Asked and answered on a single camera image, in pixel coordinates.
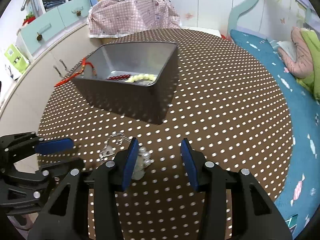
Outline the teal drawer unit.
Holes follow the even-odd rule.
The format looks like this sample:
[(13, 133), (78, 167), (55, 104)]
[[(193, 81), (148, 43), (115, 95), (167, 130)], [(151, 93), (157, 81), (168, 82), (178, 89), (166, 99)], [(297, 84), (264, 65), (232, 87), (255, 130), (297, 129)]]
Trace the teal drawer unit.
[(72, 0), (39, 16), (17, 34), (16, 47), (24, 55), (34, 54), (57, 34), (88, 16), (90, 0)]

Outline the white flat box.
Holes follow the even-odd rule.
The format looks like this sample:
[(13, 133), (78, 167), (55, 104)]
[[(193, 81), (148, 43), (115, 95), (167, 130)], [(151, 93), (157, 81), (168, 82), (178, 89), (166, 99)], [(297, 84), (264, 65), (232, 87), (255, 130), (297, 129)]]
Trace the white flat box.
[(222, 38), (222, 35), (221, 35), (219, 30), (208, 29), (208, 28), (200, 28), (200, 27), (182, 27), (182, 28), (183, 29), (187, 29), (187, 30), (200, 31), (200, 32), (203, 32), (203, 33), (207, 33), (207, 34), (214, 35), (214, 36)]

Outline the grey metal tin box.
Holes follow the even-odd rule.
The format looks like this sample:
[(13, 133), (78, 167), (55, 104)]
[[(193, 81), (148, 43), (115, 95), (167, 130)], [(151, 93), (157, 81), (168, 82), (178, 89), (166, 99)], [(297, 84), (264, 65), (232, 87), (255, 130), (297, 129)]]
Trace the grey metal tin box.
[(178, 45), (173, 42), (104, 44), (88, 57), (84, 75), (71, 79), (95, 107), (160, 125), (176, 89)]

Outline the pink and green quilt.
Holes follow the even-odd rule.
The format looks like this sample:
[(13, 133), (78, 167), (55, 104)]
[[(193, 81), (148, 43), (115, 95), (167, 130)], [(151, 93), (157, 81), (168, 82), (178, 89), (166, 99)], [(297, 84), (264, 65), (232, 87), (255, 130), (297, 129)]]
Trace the pink and green quilt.
[(291, 40), (297, 48), (297, 61), (293, 62), (285, 53), (278, 50), (287, 71), (298, 84), (319, 100), (319, 39), (314, 30), (293, 27)]

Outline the red cord knot charm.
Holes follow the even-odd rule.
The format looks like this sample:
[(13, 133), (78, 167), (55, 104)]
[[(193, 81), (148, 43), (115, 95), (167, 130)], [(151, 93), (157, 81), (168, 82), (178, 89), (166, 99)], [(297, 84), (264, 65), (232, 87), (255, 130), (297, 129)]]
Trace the red cord knot charm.
[(97, 72), (95, 70), (95, 67), (93, 66), (93, 64), (91, 62), (88, 62), (87, 59), (84, 57), (81, 61), (81, 64), (80, 64), (80, 70), (78, 72), (75, 72), (74, 74), (72, 74), (70, 77), (68, 78), (65, 78), (61, 81), (59, 81), (57, 84), (54, 85), (54, 87), (59, 87), (61, 85), (64, 85), (65, 83), (71, 81), (71, 79), (81, 75), (83, 76), (84, 75), (84, 71), (86, 69), (86, 67), (89, 66), (92, 68), (92, 75), (97, 77)]

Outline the brown polka dot tablecloth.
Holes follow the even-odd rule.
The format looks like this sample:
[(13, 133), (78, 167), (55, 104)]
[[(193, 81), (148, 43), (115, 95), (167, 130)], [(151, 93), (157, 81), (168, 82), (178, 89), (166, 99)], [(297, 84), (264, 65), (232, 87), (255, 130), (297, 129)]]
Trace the brown polka dot tablecloth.
[(111, 134), (136, 137), (150, 152), (151, 165), (141, 180), (116, 194), (124, 238), (195, 239), (204, 195), (189, 184), (182, 139), (225, 170), (249, 169), (265, 190), (263, 167), (270, 168), (289, 149), (275, 134), (280, 120), (276, 82), (247, 51), (214, 35), (160, 29), (121, 38), (133, 41), (179, 45), (180, 79), (161, 125), (90, 106), (69, 82), (53, 91), (39, 134), (73, 139), (87, 169), (100, 164), (99, 152)]

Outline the white pillow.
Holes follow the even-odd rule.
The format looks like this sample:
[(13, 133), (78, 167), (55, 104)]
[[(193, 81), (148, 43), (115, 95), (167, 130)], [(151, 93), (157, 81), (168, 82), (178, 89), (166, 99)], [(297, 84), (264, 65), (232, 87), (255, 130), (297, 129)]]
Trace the white pillow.
[(293, 62), (297, 61), (297, 48), (292, 41), (278, 41), (278, 50), (285, 53)]

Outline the teal bunk bed frame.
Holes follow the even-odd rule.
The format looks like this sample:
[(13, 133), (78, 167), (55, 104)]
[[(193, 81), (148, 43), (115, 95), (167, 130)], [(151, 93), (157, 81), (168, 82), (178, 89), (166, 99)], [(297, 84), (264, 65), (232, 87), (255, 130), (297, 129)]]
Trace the teal bunk bed frame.
[(233, 0), (227, 33), (234, 29), (286, 41), (293, 27), (319, 32), (319, 16), (310, 0)]

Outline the pink checkered cloth cover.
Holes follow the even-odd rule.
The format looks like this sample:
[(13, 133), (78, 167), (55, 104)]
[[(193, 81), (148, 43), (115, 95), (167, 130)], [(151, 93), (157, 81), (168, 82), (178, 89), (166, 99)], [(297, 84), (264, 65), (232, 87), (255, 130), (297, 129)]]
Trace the pink checkered cloth cover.
[(87, 25), (90, 38), (119, 38), (182, 26), (169, 0), (101, 0), (89, 10)]

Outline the red item on drawers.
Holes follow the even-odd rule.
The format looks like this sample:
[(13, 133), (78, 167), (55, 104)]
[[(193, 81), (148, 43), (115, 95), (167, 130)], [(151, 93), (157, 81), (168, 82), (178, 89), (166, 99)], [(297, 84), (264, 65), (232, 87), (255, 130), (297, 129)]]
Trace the red item on drawers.
[(29, 23), (33, 22), (33, 21), (35, 20), (35, 18), (36, 18), (35, 15), (34, 15), (32, 12), (30, 12), (30, 13), (25, 17), (22, 25), (25, 26), (26, 24), (29, 24)]

